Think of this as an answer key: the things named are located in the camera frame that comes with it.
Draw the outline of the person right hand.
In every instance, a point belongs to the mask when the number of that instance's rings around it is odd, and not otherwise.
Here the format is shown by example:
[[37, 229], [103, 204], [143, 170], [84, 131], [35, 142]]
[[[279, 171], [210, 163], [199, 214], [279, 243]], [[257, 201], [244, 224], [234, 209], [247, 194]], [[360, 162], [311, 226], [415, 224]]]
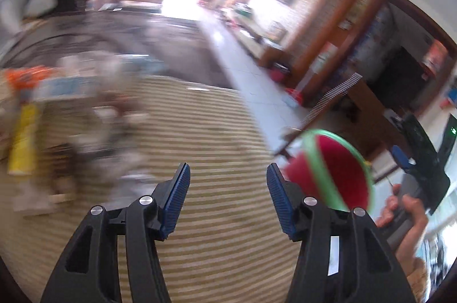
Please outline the person right hand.
[[413, 198], [408, 194], [399, 198], [400, 190], [400, 184], [391, 187], [392, 194], [386, 199], [376, 225], [380, 229], [387, 228], [397, 219], [397, 210], [401, 211], [403, 223], [395, 232], [404, 230], [404, 235], [400, 236], [399, 241], [391, 249], [404, 273], [411, 274], [416, 266], [416, 253], [423, 241], [428, 217], [419, 198]]

